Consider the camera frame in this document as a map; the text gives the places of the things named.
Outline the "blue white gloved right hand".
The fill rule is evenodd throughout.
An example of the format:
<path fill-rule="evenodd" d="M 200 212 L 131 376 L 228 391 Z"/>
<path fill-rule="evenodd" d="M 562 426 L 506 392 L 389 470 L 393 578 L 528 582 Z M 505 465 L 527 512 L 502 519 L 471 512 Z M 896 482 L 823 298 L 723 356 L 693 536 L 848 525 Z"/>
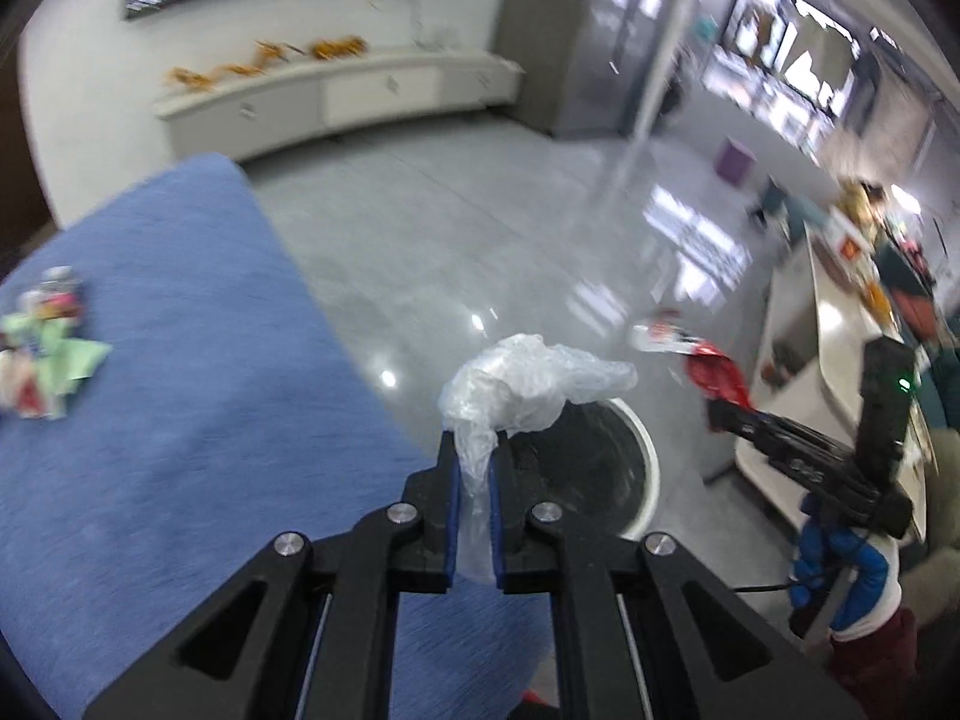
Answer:
<path fill-rule="evenodd" d="M 900 554 L 885 533 L 850 527 L 813 494 L 802 499 L 807 515 L 794 553 L 788 595 L 789 631 L 807 639 L 830 596 L 841 590 L 832 619 L 823 622 L 835 642 L 866 639 L 892 621 L 901 605 Z"/>

